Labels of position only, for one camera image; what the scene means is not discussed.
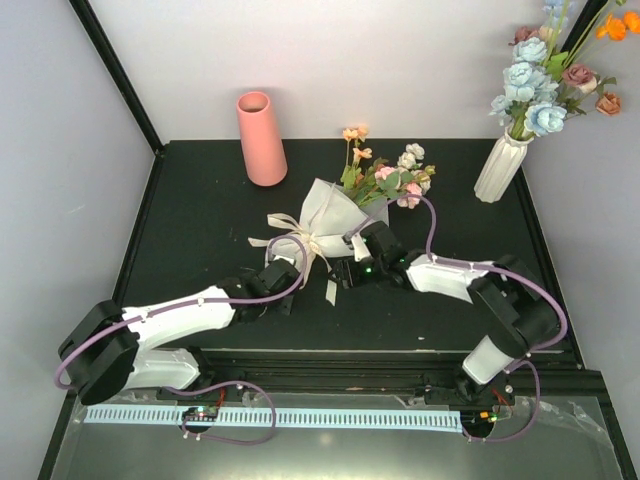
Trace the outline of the white flower bouquet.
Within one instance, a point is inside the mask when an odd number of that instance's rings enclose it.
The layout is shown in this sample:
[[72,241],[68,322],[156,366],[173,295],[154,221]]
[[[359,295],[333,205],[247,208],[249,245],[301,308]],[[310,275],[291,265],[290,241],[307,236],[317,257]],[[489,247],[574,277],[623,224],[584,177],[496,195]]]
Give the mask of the white flower bouquet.
[[269,226],[303,244],[308,265],[316,259],[347,256],[346,235],[367,216],[380,217],[389,201],[413,209],[431,188],[436,167],[425,163],[425,149],[420,144],[407,144],[396,162],[375,159],[366,145],[368,134],[364,126],[342,131],[346,155],[339,182],[316,179],[297,217],[285,213],[267,216]]

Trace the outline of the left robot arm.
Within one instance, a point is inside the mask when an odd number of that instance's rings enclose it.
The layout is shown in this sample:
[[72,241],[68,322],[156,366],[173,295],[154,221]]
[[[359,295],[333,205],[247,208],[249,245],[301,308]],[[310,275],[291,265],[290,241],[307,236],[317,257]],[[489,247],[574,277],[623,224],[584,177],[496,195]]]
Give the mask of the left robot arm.
[[193,399],[207,397],[215,376],[191,347],[167,344],[256,320],[271,304],[288,304],[300,272],[283,258],[263,270],[228,277],[205,290],[172,301],[121,308],[112,300],[96,304],[61,343],[60,372],[66,388],[85,406],[131,389],[168,387]]

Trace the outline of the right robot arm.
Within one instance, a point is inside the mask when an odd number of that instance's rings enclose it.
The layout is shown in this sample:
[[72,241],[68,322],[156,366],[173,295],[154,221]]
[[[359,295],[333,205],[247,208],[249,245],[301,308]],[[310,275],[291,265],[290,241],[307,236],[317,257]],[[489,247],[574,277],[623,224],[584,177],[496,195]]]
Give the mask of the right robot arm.
[[348,240],[353,254],[337,261],[331,280],[344,289],[373,282],[462,300],[479,315],[483,335],[460,367],[426,383],[427,392],[451,394],[463,405],[478,404],[503,378],[542,344],[566,332],[566,317],[555,299],[536,284],[514,256],[497,262],[464,262],[404,248],[378,221]]

